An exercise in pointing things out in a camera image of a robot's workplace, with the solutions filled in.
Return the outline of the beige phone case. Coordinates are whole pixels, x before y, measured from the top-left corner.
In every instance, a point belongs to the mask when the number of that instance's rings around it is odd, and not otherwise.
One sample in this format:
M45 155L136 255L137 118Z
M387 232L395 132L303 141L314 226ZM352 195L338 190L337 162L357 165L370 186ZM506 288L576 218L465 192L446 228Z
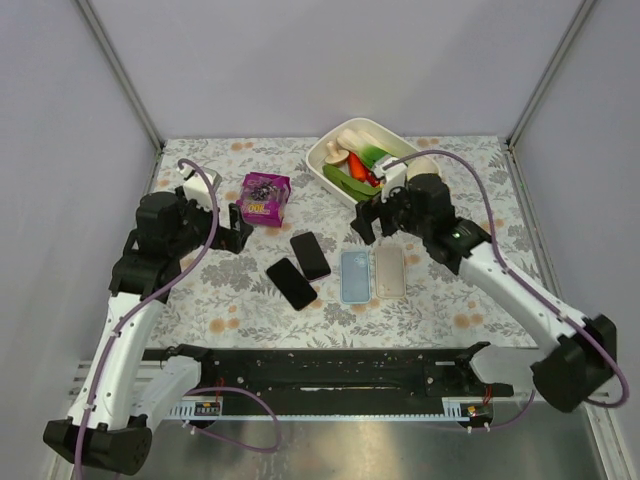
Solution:
M397 246L379 246L374 250L376 294L380 298L399 299L406 295L404 254Z

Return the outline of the light blue phone case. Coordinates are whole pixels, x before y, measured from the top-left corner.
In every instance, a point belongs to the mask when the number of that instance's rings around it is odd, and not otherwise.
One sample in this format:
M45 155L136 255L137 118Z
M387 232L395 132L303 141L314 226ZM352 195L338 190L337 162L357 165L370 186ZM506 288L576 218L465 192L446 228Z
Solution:
M365 250L344 251L340 255L341 301L349 305L371 300L370 262Z

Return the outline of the black smartphone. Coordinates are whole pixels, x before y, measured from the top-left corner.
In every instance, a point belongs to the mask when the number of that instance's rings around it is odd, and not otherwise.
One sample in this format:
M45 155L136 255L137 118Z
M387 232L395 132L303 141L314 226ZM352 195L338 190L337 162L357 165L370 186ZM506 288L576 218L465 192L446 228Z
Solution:
M298 264L308 281L315 281L331 274L331 268L312 232L305 232L290 239Z

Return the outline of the black phone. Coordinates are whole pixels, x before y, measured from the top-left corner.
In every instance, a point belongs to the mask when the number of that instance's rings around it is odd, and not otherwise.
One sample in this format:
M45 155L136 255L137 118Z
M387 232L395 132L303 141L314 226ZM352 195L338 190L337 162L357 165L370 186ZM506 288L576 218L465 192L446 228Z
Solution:
M268 267L266 275L296 311L317 299L317 292L288 258Z

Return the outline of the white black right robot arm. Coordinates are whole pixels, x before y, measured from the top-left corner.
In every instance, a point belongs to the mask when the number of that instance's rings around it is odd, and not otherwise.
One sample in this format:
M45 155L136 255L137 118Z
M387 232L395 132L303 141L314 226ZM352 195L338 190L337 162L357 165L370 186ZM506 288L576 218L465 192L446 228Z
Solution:
M543 352L530 369L536 390L555 409L570 413L615 373L617 330L600 314L589 318L554 297L500 255L495 239L458 216L448 186L436 174L419 174L359 202L352 228L366 244L398 231L421 239L429 256L489 295Z

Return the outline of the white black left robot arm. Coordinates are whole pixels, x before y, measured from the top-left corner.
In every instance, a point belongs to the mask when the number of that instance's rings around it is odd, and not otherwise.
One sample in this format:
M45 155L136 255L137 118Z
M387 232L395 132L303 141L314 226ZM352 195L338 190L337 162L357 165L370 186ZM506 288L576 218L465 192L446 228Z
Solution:
M228 227L220 226L218 213L188 198L183 188L141 199L135 227L112 269L107 318L84 384L67 416L49 421L43 434L76 476L86 467L136 474L155 429L199 384L202 353L194 347L169 360L141 395L134 393L154 324L187 272L182 258L209 250L238 254L253 231L239 205L230 204Z

